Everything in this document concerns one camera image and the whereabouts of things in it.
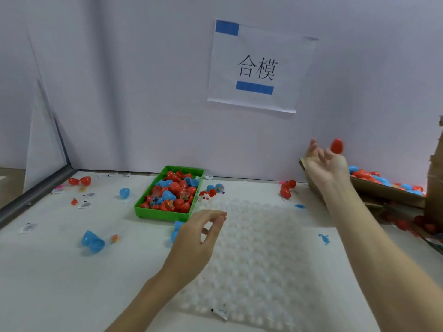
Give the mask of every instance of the person's left hand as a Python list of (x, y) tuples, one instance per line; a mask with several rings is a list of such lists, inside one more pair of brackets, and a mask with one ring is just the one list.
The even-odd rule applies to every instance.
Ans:
[[(209, 262), (226, 215), (223, 211), (203, 210), (193, 214), (180, 227), (162, 268), (180, 289), (195, 279)], [(208, 221), (212, 222), (209, 230), (203, 228)], [(201, 234), (206, 235), (204, 242)]]

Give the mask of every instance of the chinese character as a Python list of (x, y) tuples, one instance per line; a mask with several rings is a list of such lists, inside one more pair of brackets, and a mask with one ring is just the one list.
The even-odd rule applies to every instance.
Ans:
[[(271, 59), (269, 59), (269, 61), (265, 62), (264, 58), (263, 58), (263, 60), (260, 63), (260, 67), (257, 70), (257, 72), (260, 71), (260, 73), (258, 74), (258, 79), (264, 79), (266, 77), (269, 77), (270, 80), (274, 80), (270, 76), (274, 76), (275, 64), (278, 64), (275, 60), (271, 61)], [(263, 71), (263, 74), (266, 73), (266, 75), (263, 78), (261, 77), (261, 72), (262, 71)]]
[(251, 77), (251, 72), (252, 72), (252, 66), (257, 66), (257, 65), (255, 65), (253, 62), (252, 62), (252, 60), (251, 60), (251, 55), (248, 55), (242, 62), (240, 62), (240, 63), (238, 63), (237, 65), (246, 65), (246, 66), (251, 66), (251, 68), (244, 68), (243, 66), (241, 67), (241, 70), (240, 70), (240, 76), (242, 76), (242, 75), (245, 75), (245, 76), (248, 76), (248, 77)]

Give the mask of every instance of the forearm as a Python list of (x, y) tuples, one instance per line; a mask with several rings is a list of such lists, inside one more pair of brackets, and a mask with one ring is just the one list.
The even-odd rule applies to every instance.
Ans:
[(179, 291), (180, 287), (175, 280), (160, 271), (145, 283), (105, 332), (145, 332), (157, 313)]
[(389, 239), (350, 183), (331, 184), (322, 193), (380, 329), (440, 330), (439, 286)]

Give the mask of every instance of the hand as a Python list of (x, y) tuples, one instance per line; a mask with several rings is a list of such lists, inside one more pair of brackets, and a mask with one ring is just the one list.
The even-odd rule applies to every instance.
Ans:
[[(203, 210), (193, 214), (180, 227), (162, 268), (162, 272), (174, 278), (180, 289), (195, 279), (209, 262), (226, 215), (223, 211)], [(203, 228), (208, 221), (212, 222), (209, 230)], [(206, 235), (204, 242), (201, 234)]]
[(319, 148), (314, 139), (306, 151), (306, 170), (320, 191), (330, 184), (350, 183), (346, 158), (334, 154), (329, 148)]

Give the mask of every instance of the metal frame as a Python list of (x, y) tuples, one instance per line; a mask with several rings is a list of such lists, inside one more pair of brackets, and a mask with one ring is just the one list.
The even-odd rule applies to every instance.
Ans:
[(0, 229), (28, 210), (44, 196), (51, 193), (52, 189), (56, 186), (63, 184), (66, 179), (74, 175), (77, 171), (77, 169), (74, 169), (67, 164), (1, 208)]

